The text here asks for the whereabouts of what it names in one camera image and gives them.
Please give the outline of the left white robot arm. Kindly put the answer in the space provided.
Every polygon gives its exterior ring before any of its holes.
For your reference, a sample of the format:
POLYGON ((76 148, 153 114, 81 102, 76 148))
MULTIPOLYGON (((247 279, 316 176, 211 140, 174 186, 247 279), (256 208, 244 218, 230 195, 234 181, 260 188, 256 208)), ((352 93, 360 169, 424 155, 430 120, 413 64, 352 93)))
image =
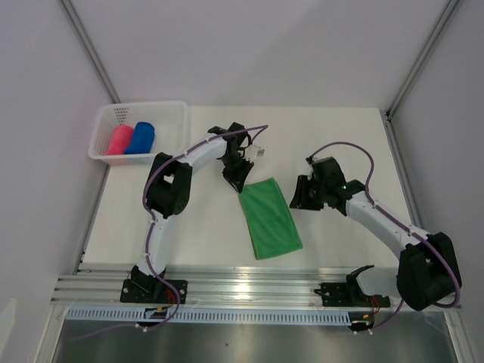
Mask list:
POLYGON ((204 139, 178 156, 163 152, 155 156, 143 191, 143 207, 151 216, 147 240, 141 258, 123 282, 121 302, 165 302, 170 288, 163 280, 172 245, 172 226, 188 205, 192 177, 208 163, 221 160, 222 177, 241 193, 254 166, 246 155, 246 149, 252 146, 249 131, 232 123, 228 129, 212 127, 204 139))

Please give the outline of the green towel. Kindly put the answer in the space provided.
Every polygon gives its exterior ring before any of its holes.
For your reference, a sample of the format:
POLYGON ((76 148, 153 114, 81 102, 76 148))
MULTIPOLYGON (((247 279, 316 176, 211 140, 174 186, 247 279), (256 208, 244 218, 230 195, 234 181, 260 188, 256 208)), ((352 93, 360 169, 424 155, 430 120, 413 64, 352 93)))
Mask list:
POLYGON ((245 185, 239 201, 257 260, 272 259, 303 248, 290 209, 274 178, 245 185))

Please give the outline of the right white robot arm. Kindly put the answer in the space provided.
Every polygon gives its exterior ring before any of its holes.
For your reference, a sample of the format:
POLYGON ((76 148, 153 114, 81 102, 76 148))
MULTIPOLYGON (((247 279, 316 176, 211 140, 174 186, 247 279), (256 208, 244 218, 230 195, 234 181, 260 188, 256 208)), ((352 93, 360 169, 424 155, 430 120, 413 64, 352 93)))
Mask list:
POLYGON ((346 180, 333 157, 307 157, 311 172, 299 175, 290 208, 319 211, 325 207, 365 227, 397 258, 396 268, 365 265, 346 276, 345 295, 354 305, 372 296, 396 297, 421 311, 443 306, 460 296, 462 280, 450 237, 431 234, 393 216, 374 200, 366 185, 346 180))

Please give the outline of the blue towel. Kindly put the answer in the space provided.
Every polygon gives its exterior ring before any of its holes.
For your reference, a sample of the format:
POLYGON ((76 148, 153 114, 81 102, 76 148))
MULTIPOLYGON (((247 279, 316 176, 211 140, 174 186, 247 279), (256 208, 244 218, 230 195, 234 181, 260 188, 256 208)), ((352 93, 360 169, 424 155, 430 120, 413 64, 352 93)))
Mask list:
POLYGON ((147 122, 139 122, 134 127, 130 145, 124 154, 149 154, 155 139, 155 128, 147 122))

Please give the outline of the red towel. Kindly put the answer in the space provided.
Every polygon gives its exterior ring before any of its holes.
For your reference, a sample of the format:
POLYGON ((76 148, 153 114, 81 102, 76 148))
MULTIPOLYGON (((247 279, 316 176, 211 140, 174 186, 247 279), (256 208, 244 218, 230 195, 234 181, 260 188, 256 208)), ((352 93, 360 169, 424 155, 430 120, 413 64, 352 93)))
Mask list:
POLYGON ((122 124, 117 126, 111 135, 106 155, 122 155, 130 145, 134 129, 122 124))

